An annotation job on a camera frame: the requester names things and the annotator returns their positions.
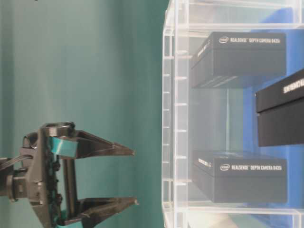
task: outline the screw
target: screw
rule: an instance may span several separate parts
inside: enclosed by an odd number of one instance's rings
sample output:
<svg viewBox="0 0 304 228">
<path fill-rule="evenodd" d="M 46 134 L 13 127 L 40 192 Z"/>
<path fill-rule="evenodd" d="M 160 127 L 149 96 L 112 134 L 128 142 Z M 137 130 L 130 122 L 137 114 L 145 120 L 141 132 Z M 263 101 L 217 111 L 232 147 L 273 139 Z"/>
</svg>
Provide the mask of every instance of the screw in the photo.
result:
<svg viewBox="0 0 304 228">
<path fill-rule="evenodd" d="M 18 172 L 27 172 L 27 171 L 28 171 L 27 168 L 20 168 L 20 169 L 18 169 Z"/>
<path fill-rule="evenodd" d="M 58 206 L 60 206 L 60 204 L 62 203 L 62 200 L 63 200 L 62 195 L 59 193 L 56 194 L 56 203 Z"/>
<path fill-rule="evenodd" d="M 59 162 L 54 162 L 53 163 L 53 169 L 55 172 L 58 172 L 60 170 L 60 163 Z"/>
</svg>

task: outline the camera box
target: camera box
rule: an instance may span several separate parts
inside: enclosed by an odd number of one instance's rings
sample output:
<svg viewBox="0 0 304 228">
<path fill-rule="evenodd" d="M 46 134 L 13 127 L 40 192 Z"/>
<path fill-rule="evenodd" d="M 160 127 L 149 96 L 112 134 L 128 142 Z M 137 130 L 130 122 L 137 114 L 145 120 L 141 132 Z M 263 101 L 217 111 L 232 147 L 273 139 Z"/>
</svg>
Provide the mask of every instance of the camera box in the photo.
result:
<svg viewBox="0 0 304 228">
<path fill-rule="evenodd" d="M 304 143 L 304 70 L 256 93 L 259 146 Z"/>
<path fill-rule="evenodd" d="M 286 73 L 284 33 L 212 32 L 190 60 L 192 87 L 244 88 Z"/>
<path fill-rule="evenodd" d="M 286 160 L 194 151 L 192 181 L 214 203 L 283 203 Z"/>
</svg>

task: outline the black cable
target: black cable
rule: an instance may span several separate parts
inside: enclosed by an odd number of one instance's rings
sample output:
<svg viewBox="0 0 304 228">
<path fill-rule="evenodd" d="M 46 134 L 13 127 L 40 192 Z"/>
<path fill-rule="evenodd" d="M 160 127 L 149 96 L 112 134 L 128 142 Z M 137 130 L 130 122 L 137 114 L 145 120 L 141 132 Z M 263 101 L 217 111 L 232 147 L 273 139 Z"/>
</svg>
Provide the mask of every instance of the black cable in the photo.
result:
<svg viewBox="0 0 304 228">
<path fill-rule="evenodd" d="M 20 155 L 16 158 L 13 158 L 13 159 L 9 160 L 9 161 L 6 161 L 3 164 L 0 164 L 0 171 L 14 165 L 17 162 L 20 162 L 20 161 L 23 161 L 23 160 L 26 160 L 26 159 L 33 159 L 33 156 L 32 155 Z"/>
</svg>

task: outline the clear acrylic box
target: clear acrylic box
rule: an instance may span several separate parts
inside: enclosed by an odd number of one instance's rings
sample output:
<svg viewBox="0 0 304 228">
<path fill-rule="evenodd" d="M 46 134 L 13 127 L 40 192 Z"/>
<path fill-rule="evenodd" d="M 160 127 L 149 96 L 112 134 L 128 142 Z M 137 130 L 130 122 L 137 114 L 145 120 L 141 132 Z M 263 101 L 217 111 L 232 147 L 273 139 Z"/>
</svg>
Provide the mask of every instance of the clear acrylic box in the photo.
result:
<svg viewBox="0 0 304 228">
<path fill-rule="evenodd" d="M 304 68 L 302 5 L 302 0 L 169 2 L 162 56 L 162 210 L 166 228 L 304 227 L 304 145 L 259 147 L 255 100 L 257 91 Z M 253 56 L 255 50 L 243 52 L 246 48 L 234 46 L 236 52 L 224 57 L 215 43 L 220 39 L 225 43 L 227 37 L 232 42 L 232 33 L 248 37 L 283 34 L 284 53 L 256 44 L 257 56 Z M 211 34 L 221 36 L 208 43 Z M 276 38 L 256 41 L 276 43 Z M 195 58 L 201 55 L 210 55 L 211 60 L 193 71 L 199 62 Z M 218 153 L 282 159 L 285 179 L 273 187 L 265 179 L 261 183 L 254 179 L 258 184 L 252 185 L 253 195 L 246 186 L 252 182 L 250 177 L 229 179 L 237 182 L 236 193 L 232 186 L 226 198 L 218 199 L 215 192 L 225 192 L 225 185 L 215 184 L 216 177 L 210 175 L 202 178 L 201 169 L 195 171 L 197 154 L 215 157 Z M 199 161 L 209 165 L 202 158 Z M 270 188 L 265 195 L 263 182 Z"/>
</svg>

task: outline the intel logo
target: intel logo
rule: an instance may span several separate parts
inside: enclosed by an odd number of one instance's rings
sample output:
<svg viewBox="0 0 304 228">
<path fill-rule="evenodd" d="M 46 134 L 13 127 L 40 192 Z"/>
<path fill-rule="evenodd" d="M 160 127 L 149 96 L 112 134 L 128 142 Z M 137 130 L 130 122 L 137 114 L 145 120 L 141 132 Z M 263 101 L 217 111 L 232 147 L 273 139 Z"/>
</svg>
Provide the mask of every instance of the intel logo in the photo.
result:
<svg viewBox="0 0 304 228">
<path fill-rule="evenodd" d="M 220 170 L 222 170 L 222 171 L 227 171 L 229 169 L 230 169 L 230 165 L 229 164 L 222 164 L 220 166 Z"/>
<path fill-rule="evenodd" d="M 229 41 L 229 37 L 221 37 L 218 39 L 221 44 L 226 44 Z"/>
</svg>

